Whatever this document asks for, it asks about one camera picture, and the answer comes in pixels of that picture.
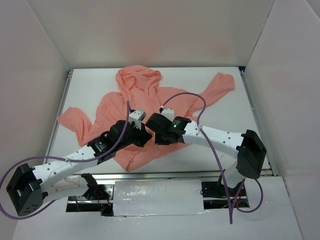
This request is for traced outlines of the pink hooded zip jacket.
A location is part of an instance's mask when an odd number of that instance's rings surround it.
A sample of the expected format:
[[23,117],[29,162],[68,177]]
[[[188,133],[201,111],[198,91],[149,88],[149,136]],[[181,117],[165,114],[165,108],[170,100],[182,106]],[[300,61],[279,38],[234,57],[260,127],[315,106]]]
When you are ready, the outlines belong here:
[[83,111],[77,107],[69,107],[57,120],[60,125],[74,132],[79,146],[108,131],[118,120],[126,117],[129,103],[133,109],[141,109],[147,116],[157,112],[162,103],[169,97],[168,107],[175,115],[196,120],[193,113],[203,106],[215,104],[230,91],[235,89],[234,77],[230,74],[217,73],[206,89],[200,94],[200,100],[194,95],[187,95],[186,90],[175,87],[160,87],[162,75],[160,71],[135,65],[120,69],[115,80],[119,91],[106,94],[96,109],[95,121],[91,122]]

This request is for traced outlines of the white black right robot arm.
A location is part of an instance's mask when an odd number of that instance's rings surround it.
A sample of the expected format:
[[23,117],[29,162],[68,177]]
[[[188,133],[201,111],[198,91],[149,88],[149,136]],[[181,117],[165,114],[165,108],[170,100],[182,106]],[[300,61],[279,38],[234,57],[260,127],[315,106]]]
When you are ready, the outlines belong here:
[[160,113],[152,114],[146,126],[155,133],[158,145],[182,143],[214,147],[236,159],[224,171],[225,179],[217,184],[218,192],[223,196],[230,195],[246,178],[260,178],[267,149],[253,130],[248,129],[245,133],[223,131],[181,116],[170,120]]

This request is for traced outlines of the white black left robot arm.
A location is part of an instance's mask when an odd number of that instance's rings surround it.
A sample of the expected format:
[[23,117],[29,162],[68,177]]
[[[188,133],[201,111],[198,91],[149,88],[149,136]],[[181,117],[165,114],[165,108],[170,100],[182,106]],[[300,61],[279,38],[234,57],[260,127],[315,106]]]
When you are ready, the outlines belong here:
[[23,161],[15,167],[6,186],[17,218],[30,218],[43,204],[69,196],[108,200],[105,187],[90,173],[74,174],[112,159],[130,145],[144,147],[151,138],[144,124],[136,127],[134,123],[119,120],[110,130],[65,157],[52,157],[51,162],[33,167]]

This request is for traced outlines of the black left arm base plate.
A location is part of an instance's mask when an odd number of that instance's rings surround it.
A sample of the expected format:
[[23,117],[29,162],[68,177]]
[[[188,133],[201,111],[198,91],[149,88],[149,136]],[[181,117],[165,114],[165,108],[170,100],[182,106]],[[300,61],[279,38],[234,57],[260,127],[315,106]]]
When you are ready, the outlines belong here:
[[103,184],[90,186],[81,196],[88,200],[110,200],[112,198],[108,189]]

